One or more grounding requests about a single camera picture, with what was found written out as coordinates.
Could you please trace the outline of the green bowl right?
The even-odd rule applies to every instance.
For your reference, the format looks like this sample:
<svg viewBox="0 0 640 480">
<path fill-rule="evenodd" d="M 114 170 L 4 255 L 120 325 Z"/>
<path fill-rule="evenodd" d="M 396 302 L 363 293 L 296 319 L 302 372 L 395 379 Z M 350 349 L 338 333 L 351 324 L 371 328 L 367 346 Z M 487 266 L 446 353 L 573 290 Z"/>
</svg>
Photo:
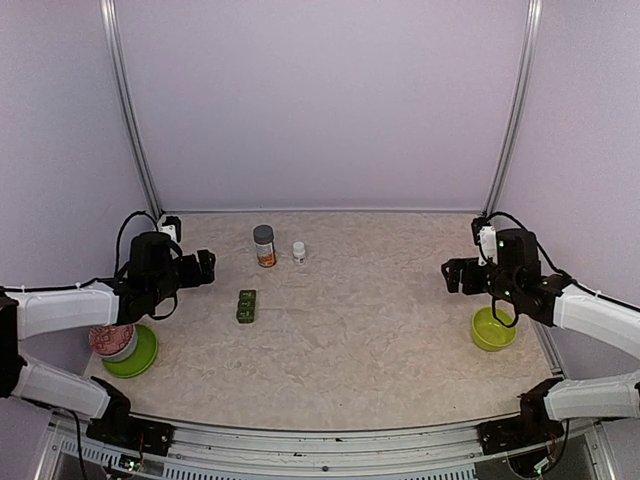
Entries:
<svg viewBox="0 0 640 480">
<path fill-rule="evenodd" d="M 471 336 L 474 344 L 487 352 L 497 352 L 514 343 L 517 328 L 511 328 L 513 320 L 503 310 L 496 310 L 493 316 L 490 307 L 477 310 L 471 320 Z"/>
</svg>

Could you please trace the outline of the aluminium frame post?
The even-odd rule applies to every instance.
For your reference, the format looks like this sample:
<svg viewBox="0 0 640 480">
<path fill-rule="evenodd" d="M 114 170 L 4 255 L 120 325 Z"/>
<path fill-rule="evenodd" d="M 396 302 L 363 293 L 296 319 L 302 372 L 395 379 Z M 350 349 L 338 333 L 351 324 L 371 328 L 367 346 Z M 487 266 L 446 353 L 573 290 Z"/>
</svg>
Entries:
<svg viewBox="0 0 640 480">
<path fill-rule="evenodd" d="M 101 0 L 99 5 L 107 48 L 115 77 L 117 97 L 121 106 L 136 171 L 140 179 L 147 207 L 152 216 L 155 219 L 159 219 L 162 216 L 163 209 L 144 150 L 133 97 L 127 78 L 126 61 L 119 31 L 117 5 L 114 0 Z"/>
<path fill-rule="evenodd" d="M 530 0 L 528 2 L 523 43 L 517 69 L 514 93 L 511 100 L 497 167 L 484 206 L 485 213 L 493 213 L 496 210 L 499 199 L 506 185 L 508 170 L 513 159 L 517 136 L 525 110 L 526 97 L 535 61 L 542 10 L 542 0 Z"/>
</svg>

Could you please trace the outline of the right aluminium frame post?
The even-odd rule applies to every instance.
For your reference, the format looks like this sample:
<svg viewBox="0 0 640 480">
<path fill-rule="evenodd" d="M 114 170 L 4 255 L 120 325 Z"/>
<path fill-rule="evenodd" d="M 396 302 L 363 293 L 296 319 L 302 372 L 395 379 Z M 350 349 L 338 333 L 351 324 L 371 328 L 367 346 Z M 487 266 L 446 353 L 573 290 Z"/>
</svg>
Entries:
<svg viewBox="0 0 640 480">
<path fill-rule="evenodd" d="M 542 10 L 542 0 L 530 0 L 528 2 L 523 43 L 517 69 L 514 93 L 511 100 L 497 167 L 484 206 L 485 213 L 493 213 L 496 210 L 499 199 L 506 185 L 508 170 L 513 159 L 517 136 L 525 110 L 526 97 L 535 61 Z"/>
</svg>

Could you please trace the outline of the left aluminium frame post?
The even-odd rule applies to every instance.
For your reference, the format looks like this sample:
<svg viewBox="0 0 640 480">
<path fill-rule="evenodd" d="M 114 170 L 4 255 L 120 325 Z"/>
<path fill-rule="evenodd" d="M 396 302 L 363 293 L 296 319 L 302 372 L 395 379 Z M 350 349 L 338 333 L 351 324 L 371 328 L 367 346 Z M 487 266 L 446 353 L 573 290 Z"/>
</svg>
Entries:
<svg viewBox="0 0 640 480">
<path fill-rule="evenodd" d="M 152 216 L 155 219 L 159 219 L 162 216 L 163 209 L 144 150 L 133 97 L 127 78 L 126 61 L 119 31 L 117 5 L 114 0 L 101 0 L 99 5 L 107 48 L 115 77 L 117 97 L 121 106 L 136 171 L 140 179 L 147 207 Z"/>
</svg>

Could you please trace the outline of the small white pill bottle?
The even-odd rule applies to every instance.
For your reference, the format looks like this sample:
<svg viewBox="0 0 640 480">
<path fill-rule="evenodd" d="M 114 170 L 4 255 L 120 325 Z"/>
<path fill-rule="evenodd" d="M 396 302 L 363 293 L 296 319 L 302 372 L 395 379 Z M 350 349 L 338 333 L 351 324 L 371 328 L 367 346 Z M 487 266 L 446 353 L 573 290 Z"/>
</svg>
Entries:
<svg viewBox="0 0 640 480">
<path fill-rule="evenodd" d="M 306 263 L 306 246 L 301 241 L 296 241 L 292 245 L 292 256 L 297 265 L 303 265 Z"/>
</svg>

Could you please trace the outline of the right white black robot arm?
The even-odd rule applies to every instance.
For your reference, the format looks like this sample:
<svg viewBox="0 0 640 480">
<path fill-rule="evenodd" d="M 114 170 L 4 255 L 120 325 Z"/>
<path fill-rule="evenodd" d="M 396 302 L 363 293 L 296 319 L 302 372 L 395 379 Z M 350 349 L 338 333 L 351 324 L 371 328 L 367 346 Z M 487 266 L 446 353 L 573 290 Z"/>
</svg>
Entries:
<svg viewBox="0 0 640 480">
<path fill-rule="evenodd" d="M 494 303 L 510 304 L 516 318 L 527 316 L 638 357 L 638 307 L 592 290 L 558 267 L 544 274 L 542 267 L 552 262 L 535 233 L 521 222 L 497 230 L 491 223 L 496 216 L 481 215 L 471 223 L 478 256 L 442 264 L 449 292 L 488 294 Z M 518 442 L 531 444 L 551 423 L 638 415 L 637 372 L 588 380 L 551 378 L 522 395 L 511 433 Z"/>
</svg>

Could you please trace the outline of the front aluminium rail base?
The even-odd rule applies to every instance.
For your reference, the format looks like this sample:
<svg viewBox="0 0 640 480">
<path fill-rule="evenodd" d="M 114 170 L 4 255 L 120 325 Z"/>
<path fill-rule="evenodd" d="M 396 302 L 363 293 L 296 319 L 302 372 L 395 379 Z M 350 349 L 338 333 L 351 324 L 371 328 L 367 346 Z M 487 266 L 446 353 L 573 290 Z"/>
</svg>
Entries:
<svg viewBox="0 0 640 480">
<path fill-rule="evenodd" d="M 504 467 L 532 446 L 486 454 L 478 424 L 370 431 L 287 431 L 172 421 L 165 455 L 120 467 L 131 451 L 76 436 L 67 414 L 54 414 L 36 459 L 35 479 L 54 479 L 76 466 L 130 479 L 474 479 L 489 465 Z"/>
</svg>

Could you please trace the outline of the green plate left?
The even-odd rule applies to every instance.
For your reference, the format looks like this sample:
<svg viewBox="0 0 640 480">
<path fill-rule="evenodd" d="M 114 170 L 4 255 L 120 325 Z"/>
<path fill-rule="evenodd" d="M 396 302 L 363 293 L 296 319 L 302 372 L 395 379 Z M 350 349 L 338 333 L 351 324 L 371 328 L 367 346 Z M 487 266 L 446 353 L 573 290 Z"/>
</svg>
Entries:
<svg viewBox="0 0 640 480">
<path fill-rule="evenodd" d="M 146 372 L 155 362 L 159 342 L 155 333 L 145 325 L 136 327 L 137 345 L 130 356 L 120 362 L 102 360 L 104 368 L 114 377 L 130 379 Z"/>
</svg>

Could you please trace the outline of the orange pill bottle grey cap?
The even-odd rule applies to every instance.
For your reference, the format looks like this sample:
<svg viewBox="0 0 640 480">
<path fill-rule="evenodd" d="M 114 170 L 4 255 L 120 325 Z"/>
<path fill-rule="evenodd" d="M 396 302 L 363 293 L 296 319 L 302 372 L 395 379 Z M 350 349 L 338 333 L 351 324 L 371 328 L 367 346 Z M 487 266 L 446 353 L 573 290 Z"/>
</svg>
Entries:
<svg viewBox="0 0 640 480">
<path fill-rule="evenodd" d="M 256 256 L 261 267 L 271 268 L 276 262 L 275 235 L 270 225 L 262 224 L 253 229 Z"/>
</svg>

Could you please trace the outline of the green weekly pill organizer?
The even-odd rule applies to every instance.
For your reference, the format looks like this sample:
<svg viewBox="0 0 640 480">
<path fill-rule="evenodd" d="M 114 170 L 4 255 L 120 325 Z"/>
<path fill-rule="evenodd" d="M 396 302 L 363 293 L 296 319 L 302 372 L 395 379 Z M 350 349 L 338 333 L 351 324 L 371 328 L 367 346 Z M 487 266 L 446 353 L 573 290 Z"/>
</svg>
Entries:
<svg viewBox="0 0 640 480">
<path fill-rule="evenodd" d="M 240 324 L 250 324 L 256 317 L 257 291 L 255 289 L 240 290 L 238 294 L 236 320 Z"/>
</svg>

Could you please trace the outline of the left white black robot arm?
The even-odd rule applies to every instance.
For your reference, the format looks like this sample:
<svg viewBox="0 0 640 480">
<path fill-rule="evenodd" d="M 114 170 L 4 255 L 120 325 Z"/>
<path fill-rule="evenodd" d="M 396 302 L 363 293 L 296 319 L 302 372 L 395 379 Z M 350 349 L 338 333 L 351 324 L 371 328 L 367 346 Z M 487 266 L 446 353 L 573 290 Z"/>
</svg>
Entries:
<svg viewBox="0 0 640 480">
<path fill-rule="evenodd" d="M 213 283 L 215 255 L 202 249 L 183 253 L 181 221 L 135 236 L 126 262 L 109 278 L 55 287 L 1 290 L 1 395 L 70 410 L 98 421 L 121 445 L 140 434 L 127 397 L 107 382 L 90 380 L 21 352 L 21 341 L 84 327 L 128 327 L 145 317 L 160 321 L 157 308 L 176 303 L 182 289 Z"/>
</svg>

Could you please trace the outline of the red patterned round tin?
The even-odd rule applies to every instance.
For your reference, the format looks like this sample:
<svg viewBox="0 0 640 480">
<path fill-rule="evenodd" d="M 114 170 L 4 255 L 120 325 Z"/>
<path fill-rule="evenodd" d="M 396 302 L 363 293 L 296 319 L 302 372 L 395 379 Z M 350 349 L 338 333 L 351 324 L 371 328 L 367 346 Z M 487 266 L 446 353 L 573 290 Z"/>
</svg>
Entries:
<svg viewBox="0 0 640 480">
<path fill-rule="evenodd" d="M 138 333 L 134 325 L 101 326 L 89 331 L 91 350 L 110 362 L 122 362 L 129 358 L 138 344 Z"/>
</svg>

